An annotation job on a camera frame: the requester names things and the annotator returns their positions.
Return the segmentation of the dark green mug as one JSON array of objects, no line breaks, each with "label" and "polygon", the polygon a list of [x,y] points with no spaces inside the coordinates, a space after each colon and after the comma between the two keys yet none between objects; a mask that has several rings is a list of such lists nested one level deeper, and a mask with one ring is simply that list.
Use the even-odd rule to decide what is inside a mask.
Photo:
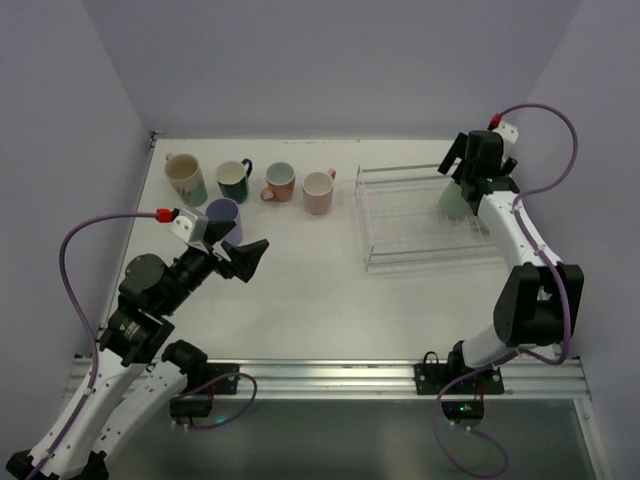
[{"label": "dark green mug", "polygon": [[249,196],[252,171],[253,162],[248,158],[220,164],[216,169],[215,179],[222,195],[238,204],[244,203]]}]

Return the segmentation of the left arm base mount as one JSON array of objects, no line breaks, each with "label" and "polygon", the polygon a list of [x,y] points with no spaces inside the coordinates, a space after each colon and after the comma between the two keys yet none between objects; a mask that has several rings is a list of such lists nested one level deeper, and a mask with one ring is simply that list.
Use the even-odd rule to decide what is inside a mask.
[{"label": "left arm base mount", "polygon": [[180,396],[235,395],[240,366],[237,363],[210,363],[196,366],[187,374],[187,386]]}]

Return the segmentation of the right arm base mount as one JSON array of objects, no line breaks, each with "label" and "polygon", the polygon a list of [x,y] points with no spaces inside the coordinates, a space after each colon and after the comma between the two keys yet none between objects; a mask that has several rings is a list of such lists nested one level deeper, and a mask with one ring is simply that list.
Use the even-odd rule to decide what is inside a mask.
[{"label": "right arm base mount", "polygon": [[418,395],[439,394],[449,383],[453,385],[446,395],[502,395],[505,387],[500,369],[490,368],[471,376],[458,352],[450,352],[446,360],[427,351],[421,362],[413,366],[414,383]]}]

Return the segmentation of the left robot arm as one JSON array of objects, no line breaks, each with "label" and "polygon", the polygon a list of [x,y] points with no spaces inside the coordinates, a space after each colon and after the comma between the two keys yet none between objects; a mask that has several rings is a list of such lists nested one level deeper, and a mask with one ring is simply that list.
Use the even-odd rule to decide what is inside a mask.
[{"label": "left robot arm", "polygon": [[135,257],[118,287],[117,307],[90,337],[92,364],[47,434],[14,453],[6,469],[17,479],[106,479],[126,444],[164,405],[208,393],[207,355],[167,341],[171,316],[211,275],[247,283],[269,247],[262,239],[234,246],[233,221],[210,221],[189,208],[160,208],[147,218],[168,225],[186,245],[166,264],[155,254]]}]

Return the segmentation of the orange mug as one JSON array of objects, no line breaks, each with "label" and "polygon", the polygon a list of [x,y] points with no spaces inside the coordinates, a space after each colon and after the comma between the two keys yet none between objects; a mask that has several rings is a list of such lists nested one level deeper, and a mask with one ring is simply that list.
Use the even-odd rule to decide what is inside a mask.
[{"label": "orange mug", "polygon": [[277,162],[270,165],[265,174],[267,186],[260,192],[263,202],[288,202],[292,199],[296,174],[291,165]]}]

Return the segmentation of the pink mug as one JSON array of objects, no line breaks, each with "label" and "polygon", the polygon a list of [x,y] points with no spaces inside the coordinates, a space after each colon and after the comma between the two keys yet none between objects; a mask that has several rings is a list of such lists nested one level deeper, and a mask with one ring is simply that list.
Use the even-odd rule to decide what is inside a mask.
[{"label": "pink mug", "polygon": [[331,206],[336,171],[312,172],[302,184],[303,200],[306,210],[312,215],[324,215]]}]

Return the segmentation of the lavender cup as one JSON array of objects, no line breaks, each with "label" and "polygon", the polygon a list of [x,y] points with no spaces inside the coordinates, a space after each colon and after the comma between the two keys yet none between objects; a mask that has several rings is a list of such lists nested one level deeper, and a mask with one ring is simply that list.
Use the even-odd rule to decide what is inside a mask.
[{"label": "lavender cup", "polygon": [[230,198],[220,198],[211,202],[206,208],[206,216],[210,221],[233,221],[234,228],[223,238],[234,246],[239,246],[243,240],[239,205]]}]

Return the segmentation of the light green cup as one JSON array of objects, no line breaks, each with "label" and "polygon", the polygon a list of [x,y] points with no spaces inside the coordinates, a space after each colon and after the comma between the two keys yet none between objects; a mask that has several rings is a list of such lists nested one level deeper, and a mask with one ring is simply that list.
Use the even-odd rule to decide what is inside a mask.
[{"label": "light green cup", "polygon": [[471,207],[462,196],[459,184],[451,180],[438,201],[439,210],[450,219],[460,219],[473,214]]}]

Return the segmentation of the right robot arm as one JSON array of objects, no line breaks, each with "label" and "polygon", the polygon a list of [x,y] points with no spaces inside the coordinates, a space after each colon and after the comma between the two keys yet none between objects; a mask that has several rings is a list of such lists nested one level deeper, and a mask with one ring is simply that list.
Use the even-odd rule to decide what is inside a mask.
[{"label": "right robot arm", "polygon": [[516,164],[505,153],[503,136],[474,130],[456,137],[438,168],[460,187],[509,270],[491,324],[449,353],[452,377],[497,367],[520,353],[558,365],[570,350],[584,273],[565,263],[533,225],[511,176]]}]

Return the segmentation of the cream and mint floral mug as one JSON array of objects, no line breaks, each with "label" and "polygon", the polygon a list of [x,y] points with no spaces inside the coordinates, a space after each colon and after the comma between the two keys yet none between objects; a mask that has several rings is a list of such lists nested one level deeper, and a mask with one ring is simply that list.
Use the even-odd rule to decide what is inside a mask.
[{"label": "cream and mint floral mug", "polygon": [[166,154],[164,173],[186,206],[199,207],[207,201],[207,188],[195,156],[187,153]]}]

